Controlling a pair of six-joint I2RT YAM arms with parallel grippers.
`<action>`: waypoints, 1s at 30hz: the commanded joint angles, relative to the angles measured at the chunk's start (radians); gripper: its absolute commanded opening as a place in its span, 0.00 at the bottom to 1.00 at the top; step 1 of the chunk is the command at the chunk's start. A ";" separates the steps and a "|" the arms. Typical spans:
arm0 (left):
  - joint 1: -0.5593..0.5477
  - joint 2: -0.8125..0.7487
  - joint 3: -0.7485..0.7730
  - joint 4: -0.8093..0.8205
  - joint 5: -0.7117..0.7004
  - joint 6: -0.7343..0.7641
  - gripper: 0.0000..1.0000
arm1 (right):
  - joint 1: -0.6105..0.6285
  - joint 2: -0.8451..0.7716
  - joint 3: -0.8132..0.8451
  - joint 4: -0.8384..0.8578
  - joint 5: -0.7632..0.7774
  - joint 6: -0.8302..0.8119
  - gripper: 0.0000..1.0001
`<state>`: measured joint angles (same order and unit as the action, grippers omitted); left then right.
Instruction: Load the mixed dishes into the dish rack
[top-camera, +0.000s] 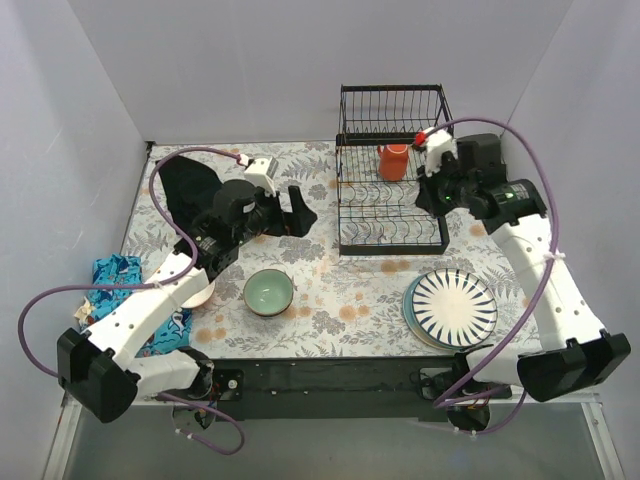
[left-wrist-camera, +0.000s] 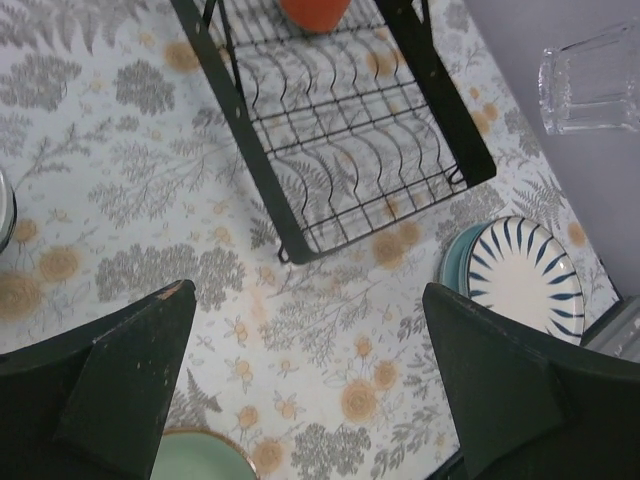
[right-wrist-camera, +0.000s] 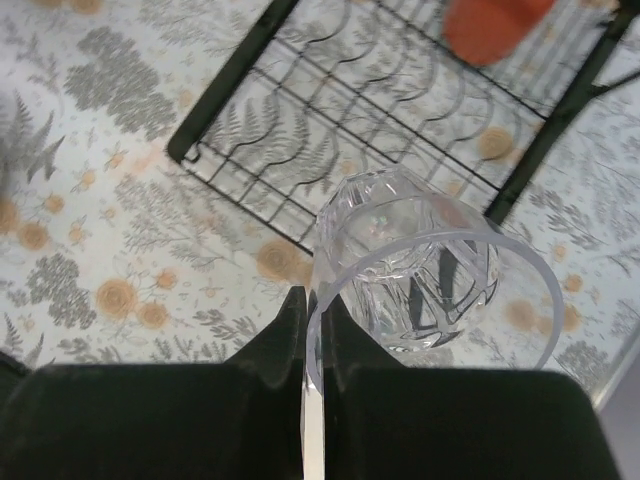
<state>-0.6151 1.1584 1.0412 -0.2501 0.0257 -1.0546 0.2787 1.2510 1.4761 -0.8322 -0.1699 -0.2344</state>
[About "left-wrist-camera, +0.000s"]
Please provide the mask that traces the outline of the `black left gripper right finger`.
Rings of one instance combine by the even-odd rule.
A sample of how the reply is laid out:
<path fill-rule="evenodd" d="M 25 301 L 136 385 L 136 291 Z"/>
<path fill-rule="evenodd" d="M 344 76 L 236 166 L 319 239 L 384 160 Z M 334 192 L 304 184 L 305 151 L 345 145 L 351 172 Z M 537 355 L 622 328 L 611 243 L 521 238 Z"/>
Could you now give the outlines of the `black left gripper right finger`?
<path fill-rule="evenodd" d="M 636 479 L 639 365 L 430 283 L 423 307 L 460 443 L 434 479 Z"/>

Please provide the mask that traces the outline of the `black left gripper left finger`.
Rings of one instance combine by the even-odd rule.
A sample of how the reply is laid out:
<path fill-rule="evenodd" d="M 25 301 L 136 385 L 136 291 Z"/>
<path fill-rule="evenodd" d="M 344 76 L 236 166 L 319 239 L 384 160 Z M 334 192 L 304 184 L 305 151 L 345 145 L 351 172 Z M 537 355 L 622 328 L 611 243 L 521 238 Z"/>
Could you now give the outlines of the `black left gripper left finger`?
<path fill-rule="evenodd" d="M 179 280 L 2 354 L 2 478 L 149 478 L 195 310 Z"/>

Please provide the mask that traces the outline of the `clear faceted glass tumbler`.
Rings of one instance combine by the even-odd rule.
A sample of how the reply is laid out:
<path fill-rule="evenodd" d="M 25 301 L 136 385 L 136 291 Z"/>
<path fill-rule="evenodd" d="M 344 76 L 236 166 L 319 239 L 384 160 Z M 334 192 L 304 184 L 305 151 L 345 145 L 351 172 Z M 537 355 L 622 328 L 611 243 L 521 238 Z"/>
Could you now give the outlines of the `clear faceted glass tumbler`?
<path fill-rule="evenodd" d="M 549 135 L 639 130 L 639 19 L 573 44 L 547 48 L 538 72 L 539 106 Z"/>

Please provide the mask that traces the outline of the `black wire dish rack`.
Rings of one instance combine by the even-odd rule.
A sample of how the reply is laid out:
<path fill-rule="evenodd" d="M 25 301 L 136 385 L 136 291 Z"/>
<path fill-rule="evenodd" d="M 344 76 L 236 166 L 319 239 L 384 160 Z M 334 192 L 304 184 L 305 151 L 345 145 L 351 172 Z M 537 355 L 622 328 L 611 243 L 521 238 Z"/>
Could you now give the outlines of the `black wire dish rack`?
<path fill-rule="evenodd" d="M 478 186 L 494 160 L 424 1 L 353 1 L 312 34 L 275 1 L 173 9 L 280 241 L 318 260 Z"/>

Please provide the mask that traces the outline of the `orange ceramic mug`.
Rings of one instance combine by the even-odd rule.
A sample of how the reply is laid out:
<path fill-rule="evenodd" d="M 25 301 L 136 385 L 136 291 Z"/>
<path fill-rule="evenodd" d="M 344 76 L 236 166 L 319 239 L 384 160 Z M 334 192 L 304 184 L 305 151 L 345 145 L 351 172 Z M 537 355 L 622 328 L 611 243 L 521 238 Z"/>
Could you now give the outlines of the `orange ceramic mug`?
<path fill-rule="evenodd" d="M 346 13 L 350 0 L 280 0 L 286 17 L 311 33 L 332 31 Z"/>

